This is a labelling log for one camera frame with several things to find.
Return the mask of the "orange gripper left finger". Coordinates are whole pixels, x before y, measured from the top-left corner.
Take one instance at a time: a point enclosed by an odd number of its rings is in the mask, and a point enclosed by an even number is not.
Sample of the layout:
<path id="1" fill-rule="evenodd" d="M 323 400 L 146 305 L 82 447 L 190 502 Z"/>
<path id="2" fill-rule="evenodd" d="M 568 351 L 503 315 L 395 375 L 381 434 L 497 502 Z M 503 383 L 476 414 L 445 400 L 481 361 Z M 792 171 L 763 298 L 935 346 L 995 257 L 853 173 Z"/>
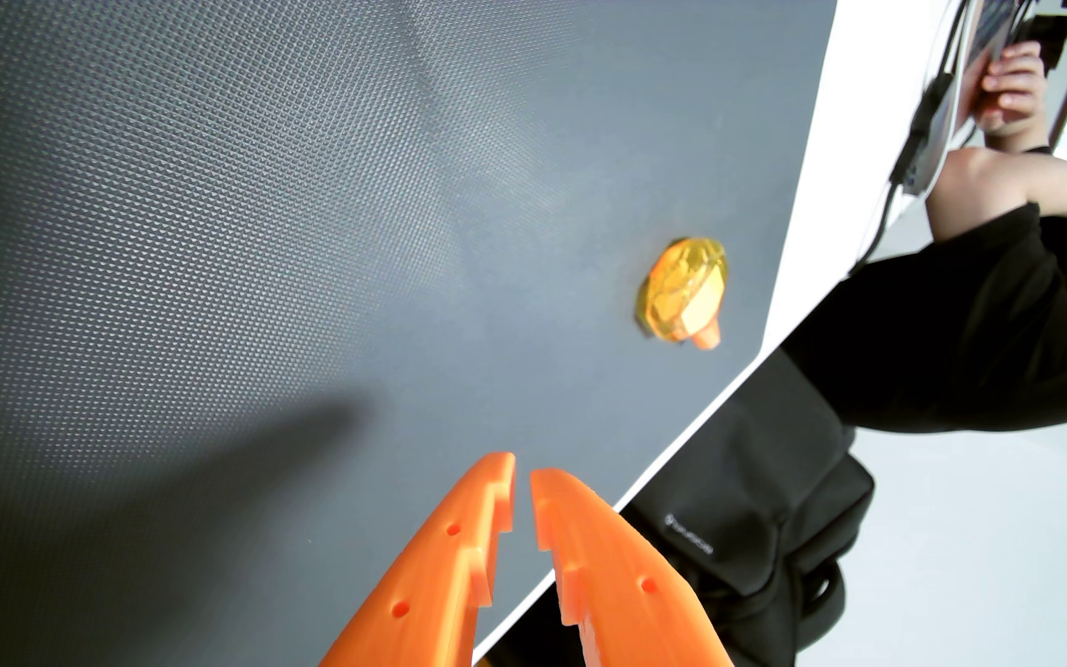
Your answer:
<path id="1" fill-rule="evenodd" d="M 321 666 L 472 666 L 512 529 L 513 452 L 487 452 L 446 493 L 331 645 Z"/>

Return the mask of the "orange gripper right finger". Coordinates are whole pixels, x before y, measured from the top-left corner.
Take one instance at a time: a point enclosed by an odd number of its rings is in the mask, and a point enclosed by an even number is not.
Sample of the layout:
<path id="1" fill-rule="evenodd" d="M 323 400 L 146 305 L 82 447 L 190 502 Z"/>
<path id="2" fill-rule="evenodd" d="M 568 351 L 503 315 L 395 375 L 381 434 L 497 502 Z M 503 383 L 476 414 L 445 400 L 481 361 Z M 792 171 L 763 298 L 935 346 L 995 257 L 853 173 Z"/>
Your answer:
<path id="1" fill-rule="evenodd" d="M 732 666 L 692 587 L 579 478 L 530 475 L 537 543 L 587 666 Z"/>

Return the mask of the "person's hand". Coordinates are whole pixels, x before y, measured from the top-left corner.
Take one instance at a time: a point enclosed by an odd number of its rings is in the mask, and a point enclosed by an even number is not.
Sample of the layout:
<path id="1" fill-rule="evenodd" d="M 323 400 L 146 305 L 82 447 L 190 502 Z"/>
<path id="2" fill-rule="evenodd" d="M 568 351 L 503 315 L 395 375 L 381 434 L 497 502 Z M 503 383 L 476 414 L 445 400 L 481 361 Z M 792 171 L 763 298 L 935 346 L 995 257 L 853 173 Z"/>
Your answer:
<path id="1" fill-rule="evenodd" d="M 1045 63 L 1038 41 L 1019 41 L 1000 51 L 981 78 L 983 93 L 972 116 L 989 139 L 1045 130 Z"/>

